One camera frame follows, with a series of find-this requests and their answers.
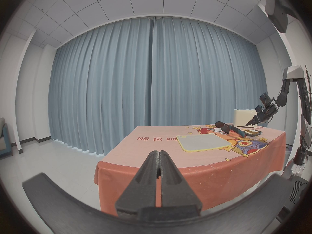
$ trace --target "sofa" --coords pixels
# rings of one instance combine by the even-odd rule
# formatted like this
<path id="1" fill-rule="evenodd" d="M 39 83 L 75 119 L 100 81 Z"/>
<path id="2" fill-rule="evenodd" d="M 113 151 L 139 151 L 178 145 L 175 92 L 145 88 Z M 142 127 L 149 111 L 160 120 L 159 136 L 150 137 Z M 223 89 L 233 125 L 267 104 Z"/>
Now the sofa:
<path id="1" fill-rule="evenodd" d="M 9 138 L 9 131 L 4 118 L 0 118 L 0 158 L 6 155 L 13 155 L 11 142 Z"/>

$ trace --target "white box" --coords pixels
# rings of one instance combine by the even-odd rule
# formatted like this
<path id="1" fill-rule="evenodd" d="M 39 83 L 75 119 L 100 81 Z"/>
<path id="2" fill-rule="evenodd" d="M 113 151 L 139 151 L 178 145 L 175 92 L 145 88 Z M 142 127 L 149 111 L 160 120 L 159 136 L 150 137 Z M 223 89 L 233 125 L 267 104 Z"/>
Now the white box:
<path id="1" fill-rule="evenodd" d="M 234 109 L 233 125 L 235 127 L 245 127 L 246 123 L 249 122 L 257 112 L 254 109 Z"/>

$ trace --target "cartoon character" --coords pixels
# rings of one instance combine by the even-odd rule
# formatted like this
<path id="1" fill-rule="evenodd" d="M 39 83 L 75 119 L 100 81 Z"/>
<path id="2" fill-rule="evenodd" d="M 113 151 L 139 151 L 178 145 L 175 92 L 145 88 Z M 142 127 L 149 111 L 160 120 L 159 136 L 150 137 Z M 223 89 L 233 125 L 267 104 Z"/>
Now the cartoon character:
<path id="1" fill-rule="evenodd" d="M 250 138 L 242 138 L 239 136 L 238 133 L 235 133 L 234 131 L 230 131 L 229 134 L 226 134 L 225 132 L 214 132 L 213 129 L 216 128 L 215 125 L 206 125 L 207 128 L 201 128 L 197 131 L 200 134 L 209 134 L 213 133 L 227 141 L 229 141 L 232 145 L 228 147 L 222 147 L 219 148 L 219 150 L 226 150 L 226 151 L 234 151 L 238 154 L 243 155 L 244 157 L 248 157 L 249 154 L 255 154 L 258 153 L 261 149 L 264 149 L 268 146 L 268 143 L 266 142 L 267 139 L 260 138 L 259 140 L 254 140 Z"/>

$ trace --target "table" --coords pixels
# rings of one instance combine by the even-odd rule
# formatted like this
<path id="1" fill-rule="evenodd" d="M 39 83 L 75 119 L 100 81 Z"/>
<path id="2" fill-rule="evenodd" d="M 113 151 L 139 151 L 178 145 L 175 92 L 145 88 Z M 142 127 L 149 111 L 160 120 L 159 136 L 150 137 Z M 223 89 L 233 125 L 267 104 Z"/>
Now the table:
<path id="1" fill-rule="evenodd" d="M 201 152 L 182 150 L 177 135 L 214 133 L 214 125 L 138 126 L 96 166 L 101 211 L 117 216 L 115 202 L 130 183 L 147 155 L 165 150 L 179 168 L 206 210 L 232 200 L 258 183 L 268 173 L 283 169 L 285 132 L 255 127 L 263 133 L 240 138 L 230 131 L 215 133 L 232 146 Z M 156 206 L 160 206 L 157 195 Z"/>

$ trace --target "sofa cushion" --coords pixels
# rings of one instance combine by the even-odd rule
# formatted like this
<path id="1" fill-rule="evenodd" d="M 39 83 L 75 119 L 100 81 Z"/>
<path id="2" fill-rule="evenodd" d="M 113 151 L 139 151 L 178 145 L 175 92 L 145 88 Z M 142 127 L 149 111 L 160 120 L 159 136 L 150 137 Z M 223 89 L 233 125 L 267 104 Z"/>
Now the sofa cushion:
<path id="1" fill-rule="evenodd" d="M 0 151 L 6 149 L 4 137 L 0 138 Z"/>
<path id="2" fill-rule="evenodd" d="M 2 128 L 4 126 L 4 118 L 0 118 L 0 137 L 2 136 Z"/>

